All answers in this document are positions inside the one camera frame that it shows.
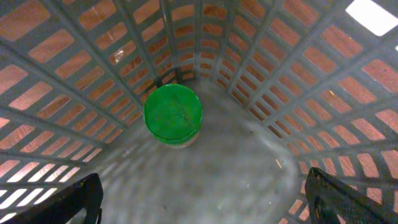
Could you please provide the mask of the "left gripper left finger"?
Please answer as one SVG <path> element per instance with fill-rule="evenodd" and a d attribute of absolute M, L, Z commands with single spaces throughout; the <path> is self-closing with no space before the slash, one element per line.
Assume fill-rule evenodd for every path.
<path fill-rule="evenodd" d="M 64 224 L 83 209 L 86 211 L 84 224 L 100 223 L 103 195 L 100 177 L 92 173 L 5 221 L 5 224 Z"/>

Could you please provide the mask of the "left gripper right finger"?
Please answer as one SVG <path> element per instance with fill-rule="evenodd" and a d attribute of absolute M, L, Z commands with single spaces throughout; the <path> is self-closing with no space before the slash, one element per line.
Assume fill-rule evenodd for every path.
<path fill-rule="evenodd" d="M 397 223 L 397 214 L 323 170 L 312 167 L 305 183 L 312 223 Z"/>

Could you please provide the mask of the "green lid jar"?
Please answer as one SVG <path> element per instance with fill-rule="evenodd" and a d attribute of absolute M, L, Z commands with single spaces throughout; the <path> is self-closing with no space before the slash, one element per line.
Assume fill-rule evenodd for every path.
<path fill-rule="evenodd" d="M 166 84 L 149 95 L 143 118 L 153 137 L 168 147 L 181 149 L 199 135 L 203 108 L 196 93 L 180 84 Z"/>

